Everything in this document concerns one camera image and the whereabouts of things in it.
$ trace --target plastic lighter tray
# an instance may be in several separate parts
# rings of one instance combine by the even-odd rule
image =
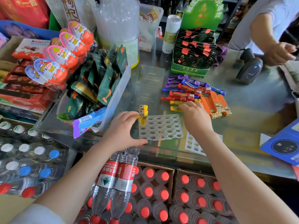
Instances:
[[[201,154],[203,156],[207,156],[204,153],[204,151],[202,150],[202,148],[200,147],[200,145],[197,143],[197,141],[194,139],[194,137],[189,132],[187,133],[185,149],[195,152],[195,153],[198,153],[198,154]]]
[[[178,114],[148,116],[147,124],[139,125],[139,137],[151,141],[184,137],[180,116]]]

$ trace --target plastic bin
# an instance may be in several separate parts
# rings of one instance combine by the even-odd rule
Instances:
[[[143,22],[142,20],[139,20],[139,36],[141,39],[139,43],[139,48],[147,52],[151,52],[152,50],[152,46],[157,37],[158,27],[162,19],[164,10],[157,6],[140,4],[140,12],[143,12],[145,15],[147,15],[154,8],[159,10],[159,12],[156,12],[156,14],[158,15],[158,19],[156,19],[152,23]]]
[[[118,103],[123,95],[123,92],[130,80],[131,77],[131,66],[128,65],[127,69],[125,70],[124,74],[122,75],[121,80],[119,81],[119,84],[117,85],[114,94],[112,95],[112,98],[107,106],[105,116],[102,120],[102,123],[99,127],[91,127],[90,129],[93,130],[93,132],[100,131],[101,133],[104,133],[107,128],[109,127],[109,124],[111,122],[111,119],[113,117],[113,114],[116,110],[116,107],[118,106]],[[69,102],[69,97],[66,95],[66,93],[62,96],[58,107],[57,107],[57,115],[61,113],[65,113],[65,108]],[[73,120],[64,121],[67,124],[73,125]]]

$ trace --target person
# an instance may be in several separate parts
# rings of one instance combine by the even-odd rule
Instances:
[[[188,101],[180,108],[184,111],[186,129],[207,154],[221,189],[241,224],[299,223],[292,210],[225,146],[214,132],[211,118],[200,102]],[[119,114],[102,140],[9,224],[72,224],[110,155],[147,143],[145,139],[130,136],[137,118],[137,112]]]
[[[295,60],[296,47],[279,42],[282,33],[299,16],[299,0],[257,0],[235,29],[229,48],[251,48],[264,54],[268,66]]]

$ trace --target bottle label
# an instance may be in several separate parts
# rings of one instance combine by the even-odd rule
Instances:
[[[104,188],[113,188],[116,180],[116,173],[119,163],[108,160],[99,175],[97,185]]]
[[[119,177],[115,182],[114,188],[119,191],[131,192],[136,166],[127,163],[121,163],[119,166]]]

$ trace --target kinder chocolate box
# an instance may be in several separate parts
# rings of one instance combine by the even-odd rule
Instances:
[[[50,40],[24,38],[12,56],[17,59],[37,60],[43,58],[43,48],[49,46]]]

